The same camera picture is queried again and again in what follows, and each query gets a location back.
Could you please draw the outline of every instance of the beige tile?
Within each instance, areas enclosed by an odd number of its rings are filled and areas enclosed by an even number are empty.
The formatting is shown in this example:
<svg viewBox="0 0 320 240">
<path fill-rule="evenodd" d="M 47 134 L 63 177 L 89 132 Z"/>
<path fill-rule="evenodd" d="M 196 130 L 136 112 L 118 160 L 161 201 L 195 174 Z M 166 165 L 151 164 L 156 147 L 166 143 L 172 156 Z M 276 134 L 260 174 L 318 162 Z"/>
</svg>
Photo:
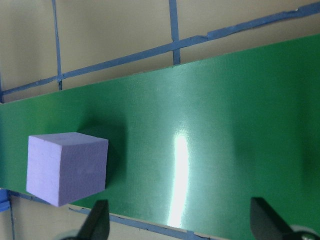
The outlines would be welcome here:
<svg viewBox="0 0 320 240">
<path fill-rule="evenodd" d="M 179 36 L 184 39 L 194 35 L 206 35 L 212 30 L 295 10 L 299 6 L 315 2 L 317 0 L 177 0 Z"/>
<path fill-rule="evenodd" d="M 171 66 L 172 64 L 173 54 L 172 52 L 167 52 L 143 60 L 130 62 L 127 64 L 114 66 L 95 72 L 90 72 L 80 76 L 66 78 L 65 80 L 63 80 L 63 89 L 70 89 L 87 84 L 98 83 L 110 79 L 132 75 L 138 72 L 151 71 Z"/>
<path fill-rule="evenodd" d="M 23 91 L 14 92 L 11 94 L 7 94 L 3 96 L 3 100 L 5 103 L 20 100 L 20 99 L 26 99 L 38 95 L 53 93 L 58 91 L 58 83 L 57 81 L 52 81 L 48 84 L 36 86 L 32 88 L 28 88 Z"/>
<path fill-rule="evenodd" d="M 63 72 L 172 41 L 168 0 L 58 0 L 56 7 Z"/>
<path fill-rule="evenodd" d="M 16 240 L 60 240 L 75 236 L 87 217 L 86 214 L 69 210 L 69 207 L 76 210 L 80 208 L 73 205 L 55 207 L 15 196 L 11 197 L 11 202 Z M 110 222 L 108 240 L 132 239 L 175 240 L 177 238 Z"/>
<path fill-rule="evenodd" d="M 86 215 L 20 197 L 11 197 L 16 240 L 53 240 L 78 232 Z"/>
<path fill-rule="evenodd" d="M 2 90 L 57 74 L 51 1 L 0 1 Z"/>
<path fill-rule="evenodd" d="M 314 35 L 320 33 L 320 24 L 315 24 L 319 22 L 320 14 L 316 14 L 305 18 L 273 23 L 186 47 L 180 50 L 181 62 L 188 63 L 226 53 Z"/>
<path fill-rule="evenodd" d="M 10 209 L 0 212 L 0 239 L 13 239 Z"/>
</svg>

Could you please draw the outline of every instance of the blue tape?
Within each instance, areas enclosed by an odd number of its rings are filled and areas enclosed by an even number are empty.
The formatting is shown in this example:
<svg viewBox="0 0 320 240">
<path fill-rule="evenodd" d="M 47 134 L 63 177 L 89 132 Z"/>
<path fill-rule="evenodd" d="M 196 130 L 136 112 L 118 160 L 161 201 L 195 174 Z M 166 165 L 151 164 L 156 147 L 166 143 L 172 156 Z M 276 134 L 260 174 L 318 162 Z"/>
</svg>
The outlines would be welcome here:
<svg viewBox="0 0 320 240">
<path fill-rule="evenodd" d="M 61 75 L 59 75 L 59 73 L 58 73 L 58 76 L 53 76 L 51 78 L 43 79 L 43 80 L 32 82 L 32 83 L 29 83 L 29 84 L 26 84 L 26 85 L 23 85 L 20 87 L 5 90 L 2 92 L 2 94 L 6 95 L 6 94 L 11 94 L 11 93 L 14 93 L 17 91 L 22 91 L 27 88 L 32 88 L 32 87 L 36 87 L 38 85 L 43 85 L 43 84 L 49 83 L 55 79 L 57 79 L 58 82 L 61 82 L 62 79 L 76 77 L 79 75 L 83 75 L 83 74 L 115 67 L 115 66 L 122 65 L 122 64 L 127 64 L 130 62 L 135 62 L 135 61 L 146 59 L 146 58 L 150 58 L 150 57 L 164 54 L 164 53 L 167 53 L 170 51 L 179 50 L 181 48 L 190 47 L 190 46 L 193 46 L 196 44 L 201 44 L 201 43 L 204 43 L 207 41 L 212 41 L 212 40 L 224 38 L 224 37 L 229 36 L 231 34 L 235 34 L 235 33 L 245 31 L 248 29 L 261 27 L 261 26 L 275 23 L 275 22 L 282 21 L 282 20 L 307 17 L 307 16 L 311 16 L 314 14 L 318 14 L 318 13 L 320 13 L 320 1 L 318 1 L 316 3 L 301 6 L 298 9 L 293 10 L 293 11 L 284 11 L 284 12 L 272 14 L 269 16 L 261 17 L 258 19 L 254 19 L 251 21 L 247 21 L 244 23 L 240 23 L 237 25 L 228 26 L 225 28 L 210 31 L 205 36 L 204 35 L 196 35 L 196 36 L 188 37 L 188 38 L 185 38 L 182 40 L 174 40 L 173 42 L 171 42 L 169 44 L 158 46 L 158 47 L 155 47 L 152 49 L 148 49 L 145 51 L 141 51 L 138 53 L 127 55 L 124 57 L 116 58 L 113 60 L 101 62 L 101 63 L 95 64 L 95 65 L 86 66 L 86 67 L 79 68 L 76 70 L 68 71 L 68 72 L 61 74 Z M 58 28 L 55 27 L 55 29 L 56 29 L 56 43 L 57 43 L 57 40 L 59 43 Z M 59 50 L 59 51 L 57 51 L 57 62 L 59 62 L 58 66 L 61 67 L 59 44 L 58 44 L 57 50 Z"/>
<path fill-rule="evenodd" d="M 10 208 L 10 202 L 8 197 L 8 191 L 6 189 L 0 189 L 0 212 L 6 211 Z"/>
<path fill-rule="evenodd" d="M 0 189 L 0 203 L 3 203 L 8 200 L 8 191 L 6 189 Z"/>
<path fill-rule="evenodd" d="M 3 103 L 4 100 L 3 100 L 3 92 L 2 92 L 2 88 L 1 88 L 1 73 L 0 73 L 0 103 Z"/>
<path fill-rule="evenodd" d="M 59 90 L 62 90 L 62 80 L 64 79 L 64 75 L 61 72 L 60 41 L 59 41 L 59 34 L 58 34 L 56 0 L 52 0 L 52 9 L 53 9 L 54 33 L 55 33 L 57 81 L 58 81 Z"/>
<path fill-rule="evenodd" d="M 179 41 L 177 0 L 169 0 L 172 41 Z M 173 50 L 173 65 L 180 64 L 180 49 Z"/>
<path fill-rule="evenodd" d="M 88 215 L 90 213 L 90 209 L 81 208 L 81 209 L 73 209 L 69 207 L 70 211 L 86 214 Z M 134 227 L 137 229 L 147 230 L 153 233 L 162 234 L 166 236 L 170 236 L 176 239 L 183 239 L 183 240 L 213 240 L 213 238 L 207 238 L 207 237 L 200 237 L 198 235 L 195 235 L 193 231 L 178 231 L 170 228 L 166 228 L 163 226 L 157 226 L 150 223 L 145 223 L 141 221 L 136 221 L 132 219 L 127 219 L 115 215 L 109 215 L 109 219 L 111 222 L 123 224 L 126 226 Z"/>
<path fill-rule="evenodd" d="M 18 87 L 14 87 L 14 88 L 11 88 L 8 90 L 4 90 L 4 91 L 2 91 L 2 94 L 3 95 L 12 94 L 12 93 L 23 91 L 23 90 L 26 90 L 29 88 L 45 85 L 45 84 L 51 83 L 52 81 L 54 81 L 56 79 L 57 79 L 57 76 L 52 76 L 52 77 L 49 77 L 46 79 L 41 79 L 41 80 L 34 81 L 34 82 L 31 82 L 31 83 L 28 83 L 28 84 L 25 84 L 22 86 L 18 86 Z"/>
<path fill-rule="evenodd" d="M 34 201 L 34 202 L 41 203 L 41 204 L 50 205 L 50 203 L 46 202 L 45 200 L 42 200 L 41 198 L 38 198 L 36 196 L 31 196 L 31 195 L 28 195 L 28 194 L 24 194 L 24 193 L 20 193 L 20 192 L 16 192 L 16 191 L 10 191 L 9 190 L 8 191 L 8 195 L 9 196 L 19 197 L 19 198 L 22 198 L 22 199 L 27 199 L 27 200 Z"/>
<path fill-rule="evenodd" d="M 4 201 L 0 203 L 0 213 L 3 211 L 6 211 L 10 208 L 10 202 L 9 201 Z"/>
</svg>

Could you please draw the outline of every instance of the grid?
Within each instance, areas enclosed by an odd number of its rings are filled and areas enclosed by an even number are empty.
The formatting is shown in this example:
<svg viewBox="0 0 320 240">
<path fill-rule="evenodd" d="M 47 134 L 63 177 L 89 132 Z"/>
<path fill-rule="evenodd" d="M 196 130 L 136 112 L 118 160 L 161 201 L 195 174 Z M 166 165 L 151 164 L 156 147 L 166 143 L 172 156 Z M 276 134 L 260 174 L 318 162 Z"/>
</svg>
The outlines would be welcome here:
<svg viewBox="0 0 320 240">
<path fill-rule="evenodd" d="M 208 41 L 217 40 L 241 31 L 245 31 L 252 28 L 261 27 L 271 23 L 279 22 L 282 20 L 302 18 L 320 13 L 320 1 L 308 5 L 300 6 L 299 8 L 291 11 L 283 11 L 272 15 L 257 18 L 251 21 L 242 22 L 236 25 L 216 29 L 207 33 L 207 35 L 195 35 L 192 37 L 180 39 L 179 38 L 179 26 L 178 26 L 178 11 L 177 1 L 168 0 L 170 11 L 170 27 L 171 27 L 171 39 L 172 42 L 157 46 L 151 49 L 147 49 L 134 54 L 126 55 L 123 57 L 115 58 L 98 64 L 78 68 L 68 72 L 62 72 L 61 69 L 61 55 L 60 55 L 60 42 L 59 42 L 59 26 L 57 22 L 56 0 L 52 1 L 54 31 L 55 31 L 55 45 L 56 45 L 56 63 L 57 63 L 57 75 L 51 76 L 45 79 L 37 80 L 28 84 L 24 84 L 18 87 L 14 87 L 7 90 L 1 90 L 1 78 L 0 78 L 0 102 L 3 103 L 3 96 L 9 95 L 15 92 L 23 91 L 29 88 L 45 85 L 53 81 L 57 81 L 58 89 L 63 89 L 63 80 L 72 78 L 87 73 L 112 68 L 115 66 L 135 62 L 138 60 L 150 58 L 167 52 L 173 53 L 173 65 L 180 64 L 180 49 L 190 47 L 193 45 L 205 43 Z"/>
</svg>

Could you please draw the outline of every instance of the cube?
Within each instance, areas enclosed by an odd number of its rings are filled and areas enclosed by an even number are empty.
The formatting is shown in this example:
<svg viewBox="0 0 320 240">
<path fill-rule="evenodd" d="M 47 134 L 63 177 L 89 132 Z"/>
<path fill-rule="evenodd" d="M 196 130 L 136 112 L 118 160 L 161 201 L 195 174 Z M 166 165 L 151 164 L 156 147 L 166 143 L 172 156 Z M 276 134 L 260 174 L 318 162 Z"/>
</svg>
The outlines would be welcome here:
<svg viewBox="0 0 320 240">
<path fill-rule="evenodd" d="M 26 190 L 56 207 L 103 191 L 108 144 L 78 132 L 29 136 Z"/>
</svg>

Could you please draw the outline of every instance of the green conveyor belt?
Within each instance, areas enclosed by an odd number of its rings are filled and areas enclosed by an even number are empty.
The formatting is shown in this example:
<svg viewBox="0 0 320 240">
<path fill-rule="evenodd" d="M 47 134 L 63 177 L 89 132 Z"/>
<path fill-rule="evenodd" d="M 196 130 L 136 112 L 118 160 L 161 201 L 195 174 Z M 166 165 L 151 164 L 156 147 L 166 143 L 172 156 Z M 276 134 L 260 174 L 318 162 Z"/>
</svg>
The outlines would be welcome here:
<svg viewBox="0 0 320 240">
<path fill-rule="evenodd" d="M 26 193 L 28 136 L 63 132 L 109 139 L 76 205 L 249 240 L 259 196 L 320 233 L 320 35 L 0 105 L 0 187 Z"/>
</svg>

